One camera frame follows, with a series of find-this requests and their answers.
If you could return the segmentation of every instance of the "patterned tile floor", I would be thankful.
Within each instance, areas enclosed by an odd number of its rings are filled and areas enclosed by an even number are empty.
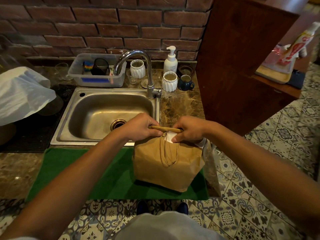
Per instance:
[[[292,102],[245,137],[310,177],[318,170],[320,142],[320,66],[310,64],[299,100]],[[222,198],[184,200],[189,215],[226,239],[303,239],[304,234],[278,210],[224,153],[217,151]],[[149,200],[150,212],[175,210],[180,201]],[[24,207],[23,200],[0,200],[0,234]],[[135,217],[135,200],[87,201],[60,239],[111,239]]]

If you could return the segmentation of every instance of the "stainless steel sink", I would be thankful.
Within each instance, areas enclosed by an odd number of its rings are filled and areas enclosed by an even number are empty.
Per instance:
[[[76,88],[51,144],[95,145],[139,113],[159,122],[159,105],[160,98],[147,98],[146,89]]]

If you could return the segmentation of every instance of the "sink drain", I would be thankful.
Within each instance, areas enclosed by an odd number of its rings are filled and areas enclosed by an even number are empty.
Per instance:
[[[114,129],[120,127],[121,125],[124,125],[125,123],[126,123],[125,120],[117,119],[111,123],[110,130],[113,131]]]

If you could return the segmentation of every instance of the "brown marble counter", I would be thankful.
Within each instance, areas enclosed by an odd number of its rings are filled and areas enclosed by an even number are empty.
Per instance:
[[[75,84],[73,80],[59,80],[54,67],[37,67],[36,71],[56,84]],[[161,87],[162,69],[152,69],[155,87]],[[205,118],[196,74],[192,77],[194,89],[174,92],[162,91],[160,98],[160,125],[172,127],[185,115]],[[126,78],[123,88],[142,88],[140,83],[130,84]],[[83,146],[59,146],[61,148],[88,148]],[[27,196],[41,166],[42,153],[0,153],[0,199],[23,199]],[[210,143],[203,149],[204,175],[210,197],[219,197],[219,183]]]

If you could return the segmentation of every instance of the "plastic bin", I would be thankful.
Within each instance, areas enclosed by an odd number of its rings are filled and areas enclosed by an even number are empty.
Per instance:
[[[118,76],[94,76],[82,74],[82,63],[85,60],[94,63],[95,59],[103,58],[109,63],[109,67],[113,67],[120,56],[121,55],[113,54],[79,54],[70,66],[68,75],[72,77],[79,86],[121,88],[125,81],[127,62],[124,62]]]

